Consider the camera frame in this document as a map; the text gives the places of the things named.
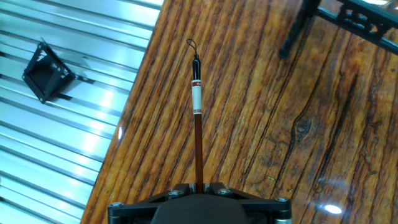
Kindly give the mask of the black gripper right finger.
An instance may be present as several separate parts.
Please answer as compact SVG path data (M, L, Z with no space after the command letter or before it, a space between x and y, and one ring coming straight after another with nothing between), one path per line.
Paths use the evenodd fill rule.
M249 223L292 224L292 203L285 197L264 199L229 188L222 183L206 183L203 192L237 201Z

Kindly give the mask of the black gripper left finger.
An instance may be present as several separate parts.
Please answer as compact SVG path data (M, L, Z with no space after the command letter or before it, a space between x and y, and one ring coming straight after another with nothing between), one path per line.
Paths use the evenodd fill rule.
M177 184L170 190L166 190L165 192L151 196L134 204L114 202L108 206L108 223L133 223L134 217L140 215L153 217L158 207L164 202L195 194L195 191L195 184Z

